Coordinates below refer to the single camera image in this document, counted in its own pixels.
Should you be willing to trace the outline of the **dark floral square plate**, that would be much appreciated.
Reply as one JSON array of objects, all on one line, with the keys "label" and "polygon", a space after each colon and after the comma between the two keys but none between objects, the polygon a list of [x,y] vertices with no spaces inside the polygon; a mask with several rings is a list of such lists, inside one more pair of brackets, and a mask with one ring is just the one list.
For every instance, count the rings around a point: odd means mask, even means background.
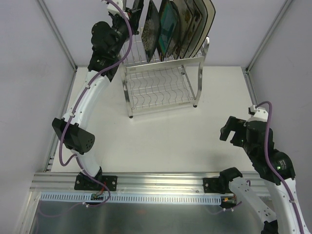
[{"label": "dark floral square plate", "polygon": [[146,61],[149,63],[155,53],[160,35],[160,18],[158,10],[152,0],[149,1],[146,20],[141,34]]}]

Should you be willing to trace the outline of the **black square plate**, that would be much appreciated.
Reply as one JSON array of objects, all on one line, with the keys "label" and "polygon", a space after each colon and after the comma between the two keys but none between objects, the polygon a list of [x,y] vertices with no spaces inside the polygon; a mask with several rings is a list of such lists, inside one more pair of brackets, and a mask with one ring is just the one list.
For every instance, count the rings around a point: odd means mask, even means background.
[{"label": "black square plate", "polygon": [[165,60],[175,29],[178,27],[179,17],[173,4],[174,3],[170,0],[163,0],[158,13],[160,19],[160,33],[156,47],[160,61]]}]

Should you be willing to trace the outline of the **round silver-rimmed plate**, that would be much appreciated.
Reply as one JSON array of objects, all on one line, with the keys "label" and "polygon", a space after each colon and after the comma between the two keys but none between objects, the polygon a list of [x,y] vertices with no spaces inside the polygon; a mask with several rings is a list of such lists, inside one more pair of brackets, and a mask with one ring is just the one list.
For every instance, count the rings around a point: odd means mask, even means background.
[{"label": "round silver-rimmed plate", "polygon": [[179,46],[181,24],[180,24],[180,16],[179,16],[179,11],[178,11],[177,5],[173,1],[170,1],[170,3],[171,3],[171,6],[173,7],[174,13],[177,17],[177,24],[176,24],[176,27],[174,29],[173,36],[172,36],[172,39],[171,39],[171,42],[170,42],[170,45],[169,45],[169,48],[167,51],[167,57],[173,57],[174,59],[177,59],[178,58],[177,49]]}]

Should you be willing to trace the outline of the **colourful flower plate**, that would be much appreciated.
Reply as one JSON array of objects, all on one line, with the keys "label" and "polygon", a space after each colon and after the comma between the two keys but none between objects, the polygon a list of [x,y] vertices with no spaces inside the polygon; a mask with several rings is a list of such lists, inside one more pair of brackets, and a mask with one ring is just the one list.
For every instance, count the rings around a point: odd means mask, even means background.
[{"label": "colourful flower plate", "polygon": [[191,21],[191,28],[187,32],[187,36],[183,42],[182,47],[182,58],[192,57],[192,53],[198,43],[199,32],[201,29],[201,23],[203,20],[203,10],[201,8],[201,3],[197,0],[188,0],[187,5],[190,7],[193,13],[193,19]]},{"label": "colourful flower plate", "polygon": [[174,52],[175,59],[182,59],[186,56],[191,40],[201,20],[201,13],[193,0],[175,0],[180,18],[180,37],[178,46]]}]

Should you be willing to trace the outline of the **white square plate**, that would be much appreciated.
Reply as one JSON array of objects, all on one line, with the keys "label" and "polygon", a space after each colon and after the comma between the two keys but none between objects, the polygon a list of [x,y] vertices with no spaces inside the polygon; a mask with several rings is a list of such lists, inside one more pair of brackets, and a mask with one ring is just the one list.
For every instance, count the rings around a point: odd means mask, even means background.
[{"label": "white square plate", "polygon": [[196,32],[197,39],[193,56],[200,50],[204,43],[205,38],[211,29],[216,13],[215,6],[211,0],[196,0],[196,4],[202,14],[202,21]]},{"label": "white square plate", "polygon": [[195,7],[195,29],[185,54],[186,58],[194,57],[207,37],[215,17],[215,7],[211,0],[193,0]]}]

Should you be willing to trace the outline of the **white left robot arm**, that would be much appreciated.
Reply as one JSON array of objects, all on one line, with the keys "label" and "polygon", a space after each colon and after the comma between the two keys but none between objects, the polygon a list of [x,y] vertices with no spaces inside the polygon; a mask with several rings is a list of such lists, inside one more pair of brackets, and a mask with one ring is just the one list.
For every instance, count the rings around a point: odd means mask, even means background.
[{"label": "white left robot arm", "polygon": [[125,13],[128,21],[119,14],[110,12],[112,25],[99,21],[92,27],[93,53],[85,84],[65,115],[55,118],[52,122],[60,140],[59,152],[62,153],[63,146],[72,152],[83,175],[86,176],[85,184],[92,190],[102,186],[102,170],[91,152],[95,136],[87,131],[88,122],[100,93],[109,86],[115,76],[124,43],[137,33],[142,9],[141,6],[127,8]]}]

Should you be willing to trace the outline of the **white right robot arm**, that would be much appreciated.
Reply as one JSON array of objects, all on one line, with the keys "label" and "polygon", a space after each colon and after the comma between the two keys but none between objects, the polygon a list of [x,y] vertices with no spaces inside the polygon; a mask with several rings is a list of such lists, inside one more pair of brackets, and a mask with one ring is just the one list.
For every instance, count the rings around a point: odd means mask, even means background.
[{"label": "white right robot arm", "polygon": [[248,207],[262,223],[263,234],[308,234],[296,195],[296,181],[290,157],[274,147],[270,117],[254,114],[249,120],[229,117],[220,130],[226,141],[234,132],[231,144],[243,148],[255,171],[264,180],[274,209],[268,208],[253,192],[242,173],[235,167],[220,172],[213,189],[221,194],[232,192],[238,203]]}]

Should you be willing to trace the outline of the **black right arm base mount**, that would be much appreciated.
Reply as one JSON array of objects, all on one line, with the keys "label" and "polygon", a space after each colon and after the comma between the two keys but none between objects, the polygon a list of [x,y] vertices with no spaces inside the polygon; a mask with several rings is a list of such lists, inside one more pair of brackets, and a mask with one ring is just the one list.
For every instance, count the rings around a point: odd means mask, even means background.
[{"label": "black right arm base mount", "polygon": [[243,174],[236,167],[221,171],[219,177],[204,177],[202,179],[204,193],[218,193],[223,195],[231,193],[229,183],[237,177],[243,177]]}]

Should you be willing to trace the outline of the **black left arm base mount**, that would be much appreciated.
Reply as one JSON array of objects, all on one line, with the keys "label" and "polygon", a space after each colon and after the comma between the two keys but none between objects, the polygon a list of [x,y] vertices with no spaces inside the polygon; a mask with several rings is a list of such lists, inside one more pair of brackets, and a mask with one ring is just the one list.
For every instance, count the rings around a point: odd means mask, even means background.
[{"label": "black left arm base mount", "polygon": [[[115,175],[100,175],[96,180],[100,181],[102,184],[110,191],[116,191],[117,189],[117,179]],[[88,176],[79,173],[75,180],[74,190],[76,191],[99,191],[102,186],[91,180]]]}]

